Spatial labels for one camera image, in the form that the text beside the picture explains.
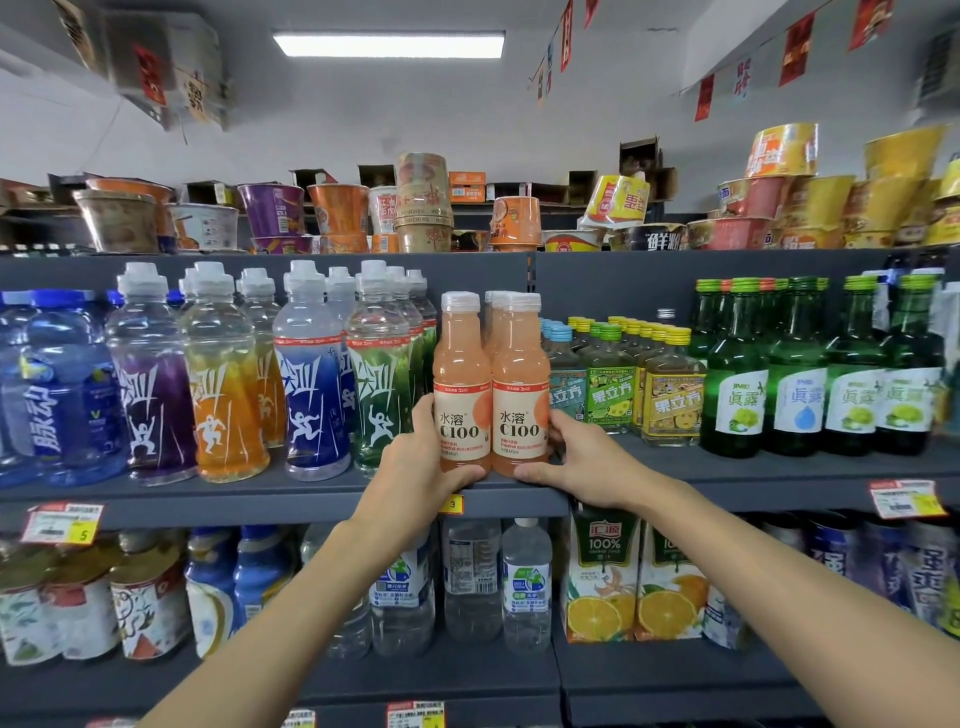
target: orange juice carton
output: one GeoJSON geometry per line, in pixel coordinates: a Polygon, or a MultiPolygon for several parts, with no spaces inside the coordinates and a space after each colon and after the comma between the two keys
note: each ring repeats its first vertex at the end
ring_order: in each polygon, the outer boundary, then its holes
{"type": "Polygon", "coordinates": [[[561,599],[566,640],[632,641],[639,519],[626,511],[578,502],[565,525],[569,557],[561,599]]]}
{"type": "Polygon", "coordinates": [[[636,639],[700,637],[708,590],[709,584],[700,570],[673,542],[645,523],[636,587],[636,639]]]}

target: orange drink bottle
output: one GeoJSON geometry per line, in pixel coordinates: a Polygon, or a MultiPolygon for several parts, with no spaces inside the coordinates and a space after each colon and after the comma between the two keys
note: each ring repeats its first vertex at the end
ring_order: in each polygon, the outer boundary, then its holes
{"type": "Polygon", "coordinates": [[[479,465],[490,472],[493,394],[490,360],[480,346],[480,297],[448,291],[440,298],[444,325],[433,356],[433,414],[444,472],[479,465]]]}
{"type": "Polygon", "coordinates": [[[540,346],[540,294],[509,293],[493,360],[493,469],[513,476],[523,463],[546,460],[550,360],[540,346]]]}

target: soju bottle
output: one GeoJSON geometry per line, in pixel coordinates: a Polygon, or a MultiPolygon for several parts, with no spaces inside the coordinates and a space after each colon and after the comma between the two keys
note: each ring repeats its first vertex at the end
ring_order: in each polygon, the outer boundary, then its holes
{"type": "Polygon", "coordinates": [[[873,449],[876,396],[883,381],[883,351],[872,321],[876,278],[849,276],[844,327],[827,346],[827,413],[820,449],[865,455],[873,449]]]}
{"type": "Polygon", "coordinates": [[[882,349],[887,373],[876,406],[874,448],[919,455],[933,422],[933,401],[944,368],[943,340],[927,331],[937,280],[903,276],[890,335],[882,349]]]}
{"type": "Polygon", "coordinates": [[[707,359],[700,446],[726,457],[753,457],[760,450],[769,373],[754,336],[759,288],[756,279],[733,279],[730,330],[707,359]]]}
{"type": "Polygon", "coordinates": [[[827,355],[817,336],[819,301],[817,279],[790,279],[784,330],[770,350],[763,421],[763,446],[780,455],[812,455],[823,429],[827,355]]]}

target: fluorescent light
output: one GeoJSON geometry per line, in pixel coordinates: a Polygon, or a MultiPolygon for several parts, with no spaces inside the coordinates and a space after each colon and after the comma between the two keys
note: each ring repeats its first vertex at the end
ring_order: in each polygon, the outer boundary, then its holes
{"type": "Polygon", "coordinates": [[[334,59],[499,59],[505,33],[276,33],[287,56],[334,59]]]}

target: white cap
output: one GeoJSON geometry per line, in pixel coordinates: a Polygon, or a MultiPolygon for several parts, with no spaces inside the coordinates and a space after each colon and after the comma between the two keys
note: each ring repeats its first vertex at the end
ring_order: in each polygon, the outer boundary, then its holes
{"type": "Polygon", "coordinates": [[[446,313],[479,313],[480,297],[470,291],[447,291],[440,296],[440,308],[446,313]]]}

